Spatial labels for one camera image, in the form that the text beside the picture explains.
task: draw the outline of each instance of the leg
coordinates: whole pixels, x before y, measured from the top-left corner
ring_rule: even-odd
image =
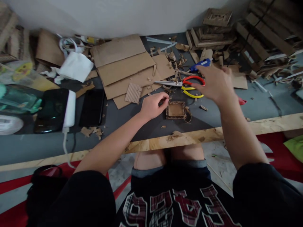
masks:
[[[163,149],[138,152],[135,158],[134,169],[150,170],[164,166],[165,164],[166,159]]]
[[[171,148],[173,160],[204,160],[204,153],[201,144],[192,144]]]

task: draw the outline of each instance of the hand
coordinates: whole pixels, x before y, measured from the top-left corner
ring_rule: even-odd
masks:
[[[163,104],[159,106],[159,102],[165,99]],[[165,92],[160,92],[158,94],[153,94],[151,96],[146,97],[143,100],[140,115],[146,118],[147,121],[156,118],[159,116],[163,110],[168,106],[169,95]]]
[[[230,68],[218,69],[214,66],[197,66],[196,68],[205,76],[205,86],[192,84],[192,87],[213,100],[218,106],[227,100],[237,99],[231,82],[232,70]]]

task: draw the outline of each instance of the black bag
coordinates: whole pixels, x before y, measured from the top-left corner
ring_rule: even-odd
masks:
[[[58,168],[59,176],[49,177],[40,175],[46,169]],[[39,219],[55,202],[67,182],[62,176],[62,169],[56,165],[43,166],[35,170],[31,182],[32,186],[27,192],[26,213],[28,215],[27,227],[36,227]]]

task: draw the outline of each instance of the scissors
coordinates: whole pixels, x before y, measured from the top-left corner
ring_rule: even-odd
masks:
[[[202,98],[204,95],[199,95],[199,96],[195,96],[195,95],[192,95],[190,94],[187,90],[195,90],[195,88],[193,87],[184,87],[183,84],[188,84],[188,85],[191,85],[192,83],[191,82],[188,82],[187,80],[189,79],[198,79],[202,82],[202,86],[205,86],[205,81],[199,77],[199,76],[189,76],[189,77],[186,77],[182,80],[182,82],[174,82],[174,81],[155,81],[155,83],[158,83],[158,84],[163,84],[163,85],[166,85],[166,86],[176,86],[176,87],[181,87],[181,89],[183,90],[183,93],[188,95],[189,97],[191,98]]]

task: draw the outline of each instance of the white wall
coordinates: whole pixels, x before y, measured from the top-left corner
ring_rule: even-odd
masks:
[[[46,28],[64,35],[101,38],[133,33],[156,35],[184,32],[202,23],[208,8],[226,7],[233,18],[247,9],[249,0],[4,0],[20,24]]]

